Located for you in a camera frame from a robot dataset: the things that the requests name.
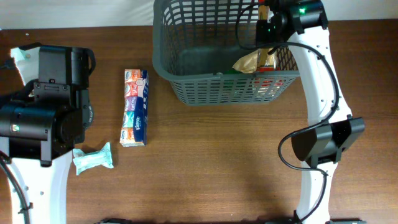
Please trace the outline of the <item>San Remo spaghetti packet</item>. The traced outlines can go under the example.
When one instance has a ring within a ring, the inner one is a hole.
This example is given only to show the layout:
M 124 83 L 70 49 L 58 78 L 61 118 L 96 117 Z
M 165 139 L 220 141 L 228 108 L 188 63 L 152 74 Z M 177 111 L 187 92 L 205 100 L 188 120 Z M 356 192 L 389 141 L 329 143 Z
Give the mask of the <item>San Remo spaghetti packet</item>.
M 269 7 L 261 5 L 258 7 L 259 22 L 268 22 Z M 257 50 L 257 72 L 273 71 L 276 68 L 276 59 L 274 55 L 269 55 L 271 49 Z

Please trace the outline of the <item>brown paper bag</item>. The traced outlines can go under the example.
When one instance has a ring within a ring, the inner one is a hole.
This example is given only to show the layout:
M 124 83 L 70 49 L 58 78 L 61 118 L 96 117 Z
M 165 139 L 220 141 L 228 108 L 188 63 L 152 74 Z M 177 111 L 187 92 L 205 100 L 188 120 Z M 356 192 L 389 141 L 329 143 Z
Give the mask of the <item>brown paper bag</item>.
M 258 52 L 257 50 L 241 57 L 234 65 L 233 69 L 241 73 L 253 73 L 257 70 Z

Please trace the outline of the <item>green lidded small jar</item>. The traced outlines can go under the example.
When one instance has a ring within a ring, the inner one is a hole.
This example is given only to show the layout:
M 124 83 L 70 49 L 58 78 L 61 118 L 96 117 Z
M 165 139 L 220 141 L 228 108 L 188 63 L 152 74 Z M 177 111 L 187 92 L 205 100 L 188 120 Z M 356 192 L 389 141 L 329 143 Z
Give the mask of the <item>green lidded small jar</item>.
M 238 70 L 235 70 L 233 68 L 231 68 L 231 69 L 229 69 L 229 70 L 224 72 L 224 74 L 239 74 L 239 73 L 241 73 L 241 72 L 238 71 Z

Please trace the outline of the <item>grey plastic shopping basket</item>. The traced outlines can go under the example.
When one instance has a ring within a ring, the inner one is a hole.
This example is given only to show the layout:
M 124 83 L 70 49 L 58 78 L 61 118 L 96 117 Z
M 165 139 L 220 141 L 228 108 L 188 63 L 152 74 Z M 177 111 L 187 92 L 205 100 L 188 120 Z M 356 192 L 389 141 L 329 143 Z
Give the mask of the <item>grey plastic shopping basket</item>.
M 256 43 L 259 1 L 156 0 L 152 63 L 187 105 L 267 103 L 299 71 L 286 47 L 276 50 L 273 71 L 224 74 Z

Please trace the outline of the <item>Kleenex tissue multipack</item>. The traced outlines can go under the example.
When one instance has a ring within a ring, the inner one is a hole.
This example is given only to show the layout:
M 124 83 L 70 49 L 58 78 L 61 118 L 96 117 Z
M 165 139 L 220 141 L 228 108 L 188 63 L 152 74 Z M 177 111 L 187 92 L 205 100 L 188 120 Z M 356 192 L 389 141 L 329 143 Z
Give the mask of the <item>Kleenex tissue multipack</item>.
M 149 75 L 147 70 L 125 69 L 124 114 L 119 142 L 123 147 L 147 143 Z

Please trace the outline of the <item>small teal tissue packet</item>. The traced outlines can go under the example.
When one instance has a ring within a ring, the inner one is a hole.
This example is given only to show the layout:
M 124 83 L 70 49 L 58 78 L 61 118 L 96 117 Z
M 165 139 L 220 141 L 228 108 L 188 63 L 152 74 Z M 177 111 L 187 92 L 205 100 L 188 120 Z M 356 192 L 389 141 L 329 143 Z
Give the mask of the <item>small teal tissue packet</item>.
M 73 163 L 76 167 L 76 175 L 80 175 L 87 169 L 96 166 L 104 166 L 113 169 L 113 156 L 110 142 L 107 142 L 99 151 L 84 153 L 81 149 L 73 149 Z

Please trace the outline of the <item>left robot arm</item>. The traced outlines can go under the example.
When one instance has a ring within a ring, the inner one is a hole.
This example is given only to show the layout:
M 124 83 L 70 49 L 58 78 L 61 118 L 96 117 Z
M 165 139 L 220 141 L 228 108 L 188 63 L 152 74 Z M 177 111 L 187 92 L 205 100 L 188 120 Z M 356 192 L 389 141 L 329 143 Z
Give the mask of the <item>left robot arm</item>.
M 65 223 L 72 151 L 94 118 L 91 49 L 34 43 L 11 50 L 23 88 L 1 97 L 1 168 L 13 223 Z

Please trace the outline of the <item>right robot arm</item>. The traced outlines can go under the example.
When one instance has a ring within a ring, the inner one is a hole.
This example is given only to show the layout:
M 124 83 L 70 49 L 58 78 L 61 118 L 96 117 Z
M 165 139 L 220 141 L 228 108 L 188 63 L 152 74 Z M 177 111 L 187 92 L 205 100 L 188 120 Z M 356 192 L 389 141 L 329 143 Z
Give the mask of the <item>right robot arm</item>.
M 295 166 L 302 173 L 300 199 L 291 223 L 331 223 L 331 182 L 343 153 L 364 132 L 364 119 L 354 118 L 335 73 L 330 52 L 328 19 L 321 1 L 260 1 L 270 10 L 269 22 L 259 24 L 257 48 L 288 47 L 305 93 L 308 127 L 282 138 L 290 140 Z

